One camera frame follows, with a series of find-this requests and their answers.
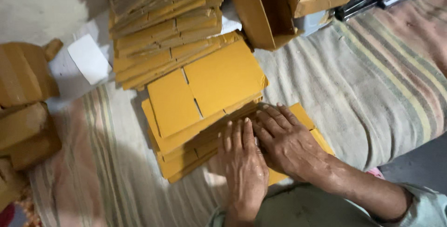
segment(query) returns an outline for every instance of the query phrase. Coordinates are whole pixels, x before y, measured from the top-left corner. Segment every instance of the wrist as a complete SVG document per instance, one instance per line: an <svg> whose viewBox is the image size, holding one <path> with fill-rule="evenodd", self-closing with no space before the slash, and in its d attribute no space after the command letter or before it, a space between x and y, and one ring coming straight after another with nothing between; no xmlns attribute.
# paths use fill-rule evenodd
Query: wrist
<svg viewBox="0 0 447 227"><path fill-rule="evenodd" d="M249 223L254 222L259 208L260 206L249 205L243 201L235 201L230 203L227 214L238 222Z"/></svg>

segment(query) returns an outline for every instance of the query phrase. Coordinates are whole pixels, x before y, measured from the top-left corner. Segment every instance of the cardboard slit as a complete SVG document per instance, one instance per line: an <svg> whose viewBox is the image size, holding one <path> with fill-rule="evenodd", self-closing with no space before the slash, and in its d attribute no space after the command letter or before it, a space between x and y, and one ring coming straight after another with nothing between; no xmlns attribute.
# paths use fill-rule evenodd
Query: cardboard slit
<svg viewBox="0 0 447 227"><path fill-rule="evenodd" d="M196 108L197 108L197 111L198 111L198 113L200 115L200 119L203 119L202 111L200 111L200 108L198 106L196 98L194 98L194 103L196 104Z"/></svg>
<svg viewBox="0 0 447 227"><path fill-rule="evenodd" d="M185 69L181 68L180 70L182 71L183 78L185 78L185 82L189 85L190 81L188 80L188 76L185 73Z"/></svg>

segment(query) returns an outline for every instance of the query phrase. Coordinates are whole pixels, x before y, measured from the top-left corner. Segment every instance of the pile of cardboard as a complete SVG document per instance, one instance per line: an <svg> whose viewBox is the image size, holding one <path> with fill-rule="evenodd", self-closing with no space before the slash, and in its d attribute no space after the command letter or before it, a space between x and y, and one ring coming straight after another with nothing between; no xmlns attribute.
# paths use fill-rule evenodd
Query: pile of cardboard
<svg viewBox="0 0 447 227"><path fill-rule="evenodd" d="M20 171L61 148L42 102L59 95L47 62L61 47L58 39L44 47L20 42L0 45L0 211L27 185Z"/></svg>
<svg viewBox="0 0 447 227"><path fill-rule="evenodd" d="M239 36L223 35L223 0L109 0L116 82L144 85L223 47Z"/></svg>
<svg viewBox="0 0 447 227"><path fill-rule="evenodd" d="M163 177L176 182L217 153L228 120L251 117L268 80L249 47L238 40L147 85L142 108ZM298 104L293 112L331 152ZM271 170L270 184L285 178Z"/></svg>

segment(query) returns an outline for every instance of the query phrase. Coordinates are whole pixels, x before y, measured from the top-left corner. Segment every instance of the cardboard flap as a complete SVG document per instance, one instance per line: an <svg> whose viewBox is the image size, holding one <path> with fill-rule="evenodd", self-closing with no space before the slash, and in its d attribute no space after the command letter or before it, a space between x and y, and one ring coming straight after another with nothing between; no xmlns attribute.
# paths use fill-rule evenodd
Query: cardboard flap
<svg viewBox="0 0 447 227"><path fill-rule="evenodd" d="M184 68L203 117L258 93L268 84L244 41L235 42Z"/></svg>
<svg viewBox="0 0 447 227"><path fill-rule="evenodd" d="M256 48L274 48L272 31L261 0L232 0L244 31Z"/></svg>
<svg viewBox="0 0 447 227"><path fill-rule="evenodd" d="M148 85L159 134L167 137L200 120L182 70L178 69Z"/></svg>

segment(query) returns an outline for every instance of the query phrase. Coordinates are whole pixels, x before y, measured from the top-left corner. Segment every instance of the stack of flattened boxes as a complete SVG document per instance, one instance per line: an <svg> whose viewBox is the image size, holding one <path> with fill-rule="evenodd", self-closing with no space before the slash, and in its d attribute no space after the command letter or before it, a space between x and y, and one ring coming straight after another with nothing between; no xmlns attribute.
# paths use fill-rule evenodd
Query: stack of flattened boxes
<svg viewBox="0 0 447 227"><path fill-rule="evenodd" d="M222 30L223 0L109 0L116 82L144 85L238 39Z"/></svg>
<svg viewBox="0 0 447 227"><path fill-rule="evenodd" d="M161 173L176 182L217 153L228 120L252 118L268 80L243 38L221 31L223 0L110 0L116 81L142 102ZM303 108L291 107L327 152ZM287 177L270 169L274 184Z"/></svg>

